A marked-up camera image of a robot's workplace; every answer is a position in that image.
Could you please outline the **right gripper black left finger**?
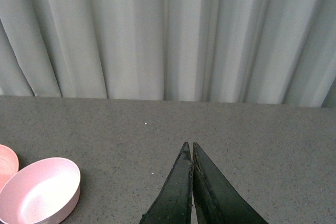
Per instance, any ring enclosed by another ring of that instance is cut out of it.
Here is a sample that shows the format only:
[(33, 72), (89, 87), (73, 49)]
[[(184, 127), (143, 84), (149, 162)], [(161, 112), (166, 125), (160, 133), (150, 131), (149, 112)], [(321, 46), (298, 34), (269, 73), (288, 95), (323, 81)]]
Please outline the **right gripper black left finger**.
[(184, 142), (161, 191), (140, 223), (191, 222), (194, 165)]

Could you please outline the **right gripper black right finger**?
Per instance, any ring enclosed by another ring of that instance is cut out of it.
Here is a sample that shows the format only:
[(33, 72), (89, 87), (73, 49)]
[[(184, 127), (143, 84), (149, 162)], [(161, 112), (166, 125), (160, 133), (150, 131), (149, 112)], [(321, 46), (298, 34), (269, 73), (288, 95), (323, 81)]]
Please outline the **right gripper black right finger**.
[(193, 194), (198, 223), (266, 223), (198, 143), (193, 143)]

